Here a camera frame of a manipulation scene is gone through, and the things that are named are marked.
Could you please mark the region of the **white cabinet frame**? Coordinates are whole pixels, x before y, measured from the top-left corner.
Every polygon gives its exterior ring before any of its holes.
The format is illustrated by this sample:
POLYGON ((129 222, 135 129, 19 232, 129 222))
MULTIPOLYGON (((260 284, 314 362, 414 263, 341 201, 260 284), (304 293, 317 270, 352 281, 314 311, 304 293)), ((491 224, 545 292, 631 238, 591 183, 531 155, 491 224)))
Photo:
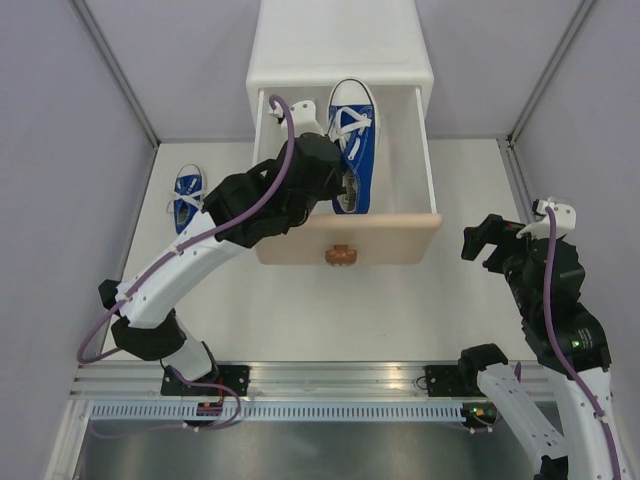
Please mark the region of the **white cabinet frame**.
POLYGON ((262 1, 246 89, 409 85, 429 103, 434 75, 413 1, 262 1))

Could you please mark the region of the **blue sneaker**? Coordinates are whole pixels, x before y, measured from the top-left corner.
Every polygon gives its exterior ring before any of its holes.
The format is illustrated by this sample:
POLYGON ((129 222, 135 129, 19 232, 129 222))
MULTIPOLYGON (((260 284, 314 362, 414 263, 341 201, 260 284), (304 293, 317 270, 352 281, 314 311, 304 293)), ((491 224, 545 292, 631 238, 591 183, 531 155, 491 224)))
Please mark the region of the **blue sneaker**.
POLYGON ((199 166, 184 165, 173 183, 172 198, 167 204, 175 232, 181 234, 202 208, 206 192, 205 176, 199 166))
POLYGON ((357 78, 345 78, 331 91, 327 134, 341 152, 344 192, 332 201, 335 214, 366 214, 371 205, 379 140, 379 114, 371 89, 357 78))

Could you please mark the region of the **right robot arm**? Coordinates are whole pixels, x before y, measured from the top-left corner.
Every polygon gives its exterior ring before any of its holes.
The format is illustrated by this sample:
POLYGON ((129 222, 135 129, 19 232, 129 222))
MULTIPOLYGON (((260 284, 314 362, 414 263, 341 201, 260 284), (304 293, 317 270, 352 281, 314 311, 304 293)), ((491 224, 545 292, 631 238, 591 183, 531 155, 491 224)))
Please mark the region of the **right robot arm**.
POLYGON ((464 230, 461 257, 473 261, 493 246, 486 270, 501 274, 521 316, 525 341, 542 367, 560 416, 555 430, 522 390, 495 344, 462 351, 459 388, 484 394, 525 450, 537 479, 629 479, 612 411, 611 355, 601 323, 582 305, 585 270, 547 208, 524 225, 488 215, 464 230))

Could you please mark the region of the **aluminium frame post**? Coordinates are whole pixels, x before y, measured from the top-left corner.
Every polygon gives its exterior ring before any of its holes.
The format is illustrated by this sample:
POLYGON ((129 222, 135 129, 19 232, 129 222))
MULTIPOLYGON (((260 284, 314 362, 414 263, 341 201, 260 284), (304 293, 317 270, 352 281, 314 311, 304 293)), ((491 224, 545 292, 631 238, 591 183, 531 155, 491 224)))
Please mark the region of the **aluminium frame post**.
POLYGON ((105 65, 110 77, 123 97, 131 114, 143 132, 147 142, 157 151, 161 140, 149 120, 137 94, 128 80, 121 63, 117 59, 102 27, 94 15, 89 2, 85 0, 70 0, 69 5, 74 10, 79 21, 86 29, 92 45, 105 65))
POLYGON ((513 148, 524 133, 546 91, 551 86, 552 81, 598 5, 599 1, 597 0, 581 0, 578 2, 513 127, 506 135, 505 140, 509 147, 513 148))

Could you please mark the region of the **right aluminium frame post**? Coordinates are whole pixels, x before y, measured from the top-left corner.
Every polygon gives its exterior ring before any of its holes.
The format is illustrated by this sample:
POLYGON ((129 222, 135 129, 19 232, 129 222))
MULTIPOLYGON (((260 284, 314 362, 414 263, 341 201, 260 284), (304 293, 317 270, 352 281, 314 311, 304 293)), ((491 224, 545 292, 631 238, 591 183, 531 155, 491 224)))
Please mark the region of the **right aluminium frame post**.
POLYGON ((598 5, 599 1, 597 0, 581 0, 578 2, 513 127, 506 135, 505 140, 509 147, 513 148, 524 133, 546 91, 551 86, 552 81, 598 5))

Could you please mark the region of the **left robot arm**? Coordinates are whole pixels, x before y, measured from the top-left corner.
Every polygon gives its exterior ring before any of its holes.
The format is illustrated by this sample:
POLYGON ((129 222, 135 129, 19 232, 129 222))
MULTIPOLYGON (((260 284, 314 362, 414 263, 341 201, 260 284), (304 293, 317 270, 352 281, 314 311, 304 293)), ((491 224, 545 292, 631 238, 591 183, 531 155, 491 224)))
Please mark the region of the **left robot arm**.
POLYGON ((102 284, 116 318, 111 335, 117 349, 160 362, 195 395, 212 393, 216 362, 183 326, 176 305, 215 269, 303 225, 317 203, 342 191, 339 147, 315 133, 286 141, 277 157, 224 178, 152 264, 128 281, 102 284))

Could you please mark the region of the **aluminium mounting rail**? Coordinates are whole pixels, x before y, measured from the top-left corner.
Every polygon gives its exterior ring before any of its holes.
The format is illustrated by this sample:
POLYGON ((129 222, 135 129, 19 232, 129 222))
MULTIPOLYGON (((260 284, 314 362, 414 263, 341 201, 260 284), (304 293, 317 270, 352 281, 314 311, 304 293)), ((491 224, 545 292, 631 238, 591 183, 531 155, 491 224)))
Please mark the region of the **aluminium mounting rail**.
MULTIPOLYGON (((454 384, 451 362, 227 362, 247 382, 246 398, 264 401, 481 401, 454 384)), ((80 366, 70 396, 145 400, 166 382, 157 363, 107 360, 80 366)))

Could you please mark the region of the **bear knob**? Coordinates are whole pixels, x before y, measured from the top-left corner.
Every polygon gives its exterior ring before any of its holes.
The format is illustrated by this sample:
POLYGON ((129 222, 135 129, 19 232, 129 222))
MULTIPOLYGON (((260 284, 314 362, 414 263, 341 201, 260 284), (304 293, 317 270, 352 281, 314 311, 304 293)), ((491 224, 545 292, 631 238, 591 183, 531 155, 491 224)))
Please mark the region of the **bear knob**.
POLYGON ((338 244, 325 251, 324 259, 329 266, 348 267, 357 262, 358 252, 346 244, 338 244))

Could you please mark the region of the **left aluminium frame post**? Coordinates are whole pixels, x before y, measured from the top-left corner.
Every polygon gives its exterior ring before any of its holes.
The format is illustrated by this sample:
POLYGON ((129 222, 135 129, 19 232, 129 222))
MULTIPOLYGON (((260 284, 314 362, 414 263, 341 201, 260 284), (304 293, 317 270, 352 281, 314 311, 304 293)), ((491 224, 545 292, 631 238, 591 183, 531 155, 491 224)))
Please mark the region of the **left aluminium frame post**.
POLYGON ((121 63, 117 59, 102 27, 94 15, 89 2, 85 0, 70 0, 69 5, 74 10, 79 21, 86 29, 92 45, 105 65, 110 77, 123 97, 131 114, 143 132, 147 142, 157 151, 161 140, 149 120, 137 94, 128 80, 121 63))

